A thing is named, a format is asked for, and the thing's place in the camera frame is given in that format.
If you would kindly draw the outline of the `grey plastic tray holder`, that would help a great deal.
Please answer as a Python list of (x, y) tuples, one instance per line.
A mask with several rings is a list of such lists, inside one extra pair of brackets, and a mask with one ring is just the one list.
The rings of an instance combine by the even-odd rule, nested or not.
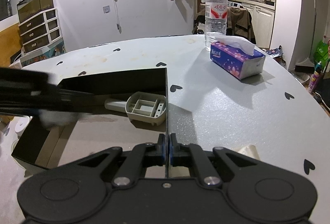
[(107, 110), (126, 113), (130, 121), (159, 126), (166, 120), (166, 97), (164, 95), (136, 92), (127, 101), (105, 100)]

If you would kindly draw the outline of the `black cardboard storage box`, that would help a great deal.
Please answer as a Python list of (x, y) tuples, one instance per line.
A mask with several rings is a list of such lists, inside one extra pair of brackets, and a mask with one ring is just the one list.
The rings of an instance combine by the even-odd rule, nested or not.
[[(61, 112), (71, 116), (104, 114), (105, 100), (112, 98), (124, 101), (136, 92), (167, 94), (166, 69), (138, 69), (119, 72), (86, 74), (62, 79), (57, 86), (54, 104), (46, 112)], [(42, 119), (41, 112), (32, 119), (13, 148), (11, 156), (30, 173), (46, 169), (51, 154), (65, 126), (64, 122), (49, 123)]]

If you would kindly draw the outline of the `white drawer cabinet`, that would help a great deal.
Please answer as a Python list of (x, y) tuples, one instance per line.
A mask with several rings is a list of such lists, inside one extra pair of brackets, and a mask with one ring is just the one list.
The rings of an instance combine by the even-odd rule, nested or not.
[(53, 45), (63, 38), (56, 8), (41, 11), (18, 25), (24, 53)]

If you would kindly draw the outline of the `cream tape piece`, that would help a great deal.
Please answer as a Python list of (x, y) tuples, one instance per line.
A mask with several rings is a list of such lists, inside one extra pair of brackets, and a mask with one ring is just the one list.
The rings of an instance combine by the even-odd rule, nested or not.
[(255, 145), (246, 145), (243, 147), (240, 147), (238, 149), (236, 149), (236, 152), (238, 152), (239, 154), (245, 155), (249, 158), (253, 158), (255, 160), (260, 160), (257, 148)]

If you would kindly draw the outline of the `glass terrarium tank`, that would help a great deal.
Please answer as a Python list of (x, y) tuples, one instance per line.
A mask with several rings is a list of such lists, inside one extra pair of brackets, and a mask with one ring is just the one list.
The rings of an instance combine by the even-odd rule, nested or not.
[(53, 0), (22, 0), (17, 4), (19, 22), (22, 23), (39, 12), (53, 7)]

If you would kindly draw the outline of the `purple tissue pack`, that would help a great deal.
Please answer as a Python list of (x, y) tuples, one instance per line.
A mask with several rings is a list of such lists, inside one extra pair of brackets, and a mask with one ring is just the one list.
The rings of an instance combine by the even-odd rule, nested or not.
[(210, 44), (211, 61), (239, 80), (261, 74), (265, 58), (243, 37), (216, 35)]

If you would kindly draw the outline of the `brown jacket on chair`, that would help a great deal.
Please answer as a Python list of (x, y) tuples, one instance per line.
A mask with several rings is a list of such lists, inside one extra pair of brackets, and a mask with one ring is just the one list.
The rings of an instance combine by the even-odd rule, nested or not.
[[(197, 14), (195, 23), (196, 26), (198, 26), (199, 23), (204, 24), (205, 31), (205, 6), (204, 9)], [(256, 44), (252, 26), (252, 16), (246, 8), (228, 7), (226, 35), (243, 37), (251, 43)]]

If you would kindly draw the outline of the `clear plastic water bottle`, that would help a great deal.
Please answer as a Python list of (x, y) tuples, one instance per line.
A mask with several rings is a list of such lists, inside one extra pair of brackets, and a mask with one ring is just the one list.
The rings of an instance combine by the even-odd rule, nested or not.
[(211, 43), (219, 35), (226, 35), (228, 0), (205, 0), (205, 47), (210, 51)]

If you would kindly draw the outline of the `purple spray can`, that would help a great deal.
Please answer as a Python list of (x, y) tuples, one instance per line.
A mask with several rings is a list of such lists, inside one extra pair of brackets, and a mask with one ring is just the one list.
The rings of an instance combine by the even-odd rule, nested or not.
[(314, 88), (316, 87), (316, 83), (317, 83), (317, 81), (320, 77), (321, 71), (322, 71), (322, 62), (319, 61), (316, 65), (314, 73), (310, 77), (310, 82), (309, 82), (309, 85), (308, 85), (308, 92), (309, 93), (312, 93), (314, 91)]

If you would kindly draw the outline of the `green shopping bag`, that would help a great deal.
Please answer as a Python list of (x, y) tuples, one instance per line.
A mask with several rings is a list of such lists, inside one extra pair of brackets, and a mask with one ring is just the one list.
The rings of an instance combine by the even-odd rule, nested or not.
[(328, 44), (320, 41), (313, 54), (313, 60), (315, 63), (328, 61)]

